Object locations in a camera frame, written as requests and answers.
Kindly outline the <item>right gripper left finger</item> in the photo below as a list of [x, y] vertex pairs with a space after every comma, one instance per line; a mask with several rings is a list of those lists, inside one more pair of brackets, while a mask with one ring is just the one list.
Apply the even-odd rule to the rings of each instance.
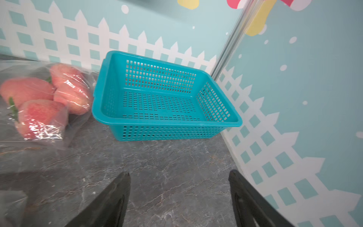
[[131, 177], [120, 173], [67, 227], [122, 227], [130, 196]]

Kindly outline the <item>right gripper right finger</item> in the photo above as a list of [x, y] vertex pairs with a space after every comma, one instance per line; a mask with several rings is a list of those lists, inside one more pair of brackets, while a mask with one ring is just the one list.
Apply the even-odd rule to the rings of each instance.
[[233, 212], [238, 227], [292, 226], [238, 170], [231, 170], [228, 180]]

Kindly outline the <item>clear blue zip-top bag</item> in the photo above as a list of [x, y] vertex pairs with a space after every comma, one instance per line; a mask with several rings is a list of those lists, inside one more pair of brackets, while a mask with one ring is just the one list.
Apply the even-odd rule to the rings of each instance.
[[1, 146], [66, 149], [91, 116], [95, 74], [64, 63], [1, 61]]

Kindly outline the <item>large pink peach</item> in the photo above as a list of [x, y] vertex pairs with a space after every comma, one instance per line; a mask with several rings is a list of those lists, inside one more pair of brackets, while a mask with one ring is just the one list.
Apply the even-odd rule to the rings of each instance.
[[49, 82], [34, 78], [12, 78], [1, 85], [1, 97], [9, 106], [19, 107], [30, 100], [53, 100], [56, 88]]

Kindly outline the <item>green zipper bag with coasters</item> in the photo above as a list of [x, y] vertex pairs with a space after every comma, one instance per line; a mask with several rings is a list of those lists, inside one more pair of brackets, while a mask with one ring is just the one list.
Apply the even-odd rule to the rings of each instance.
[[23, 191], [1, 190], [1, 227], [20, 227], [28, 196]]

